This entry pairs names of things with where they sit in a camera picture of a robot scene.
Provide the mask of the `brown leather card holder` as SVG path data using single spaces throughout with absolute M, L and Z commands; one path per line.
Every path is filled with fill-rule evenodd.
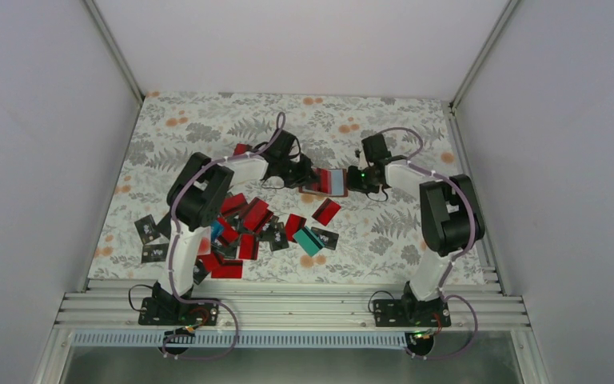
M 348 196 L 345 169 L 316 168 L 314 172 L 317 176 L 316 181 L 312 184 L 301 186 L 298 189 L 301 193 L 331 198 L 344 198 Z

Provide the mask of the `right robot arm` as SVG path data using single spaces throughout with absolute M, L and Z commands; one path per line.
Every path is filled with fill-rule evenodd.
M 420 202 L 421 232 L 434 252 L 422 258 L 417 272 L 407 281 L 402 318 L 419 326 L 430 318 L 430 301 L 443 298 L 445 284 L 458 258 L 484 237 L 485 226 L 469 176 L 444 176 L 412 163 L 410 157 L 393 156 L 382 134 L 362 140 L 360 164 L 346 173 L 347 189 L 377 194 L 401 190 Z

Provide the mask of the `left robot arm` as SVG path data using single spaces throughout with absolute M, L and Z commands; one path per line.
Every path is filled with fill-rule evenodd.
M 185 298 L 194 286 L 193 268 L 203 240 L 221 213 L 229 189 L 238 184 L 279 178 L 287 188 L 317 181 L 313 161 L 298 148 L 291 133 L 277 130 L 268 142 L 219 159 L 197 152 L 181 169 L 167 194 L 169 249 L 166 267 L 154 284 L 158 312 L 167 322 L 184 322 L 190 313 Z

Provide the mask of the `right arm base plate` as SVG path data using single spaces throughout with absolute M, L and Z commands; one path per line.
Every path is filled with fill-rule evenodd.
M 448 303 L 440 298 L 428 302 L 406 304 L 400 299 L 375 299 L 372 310 L 377 327 L 437 328 L 452 325 Z

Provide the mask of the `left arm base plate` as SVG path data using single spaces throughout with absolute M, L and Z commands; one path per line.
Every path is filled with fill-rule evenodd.
M 219 305 L 210 302 L 183 304 L 172 301 L 160 303 L 155 298 L 145 298 L 138 317 L 141 326 L 215 326 Z

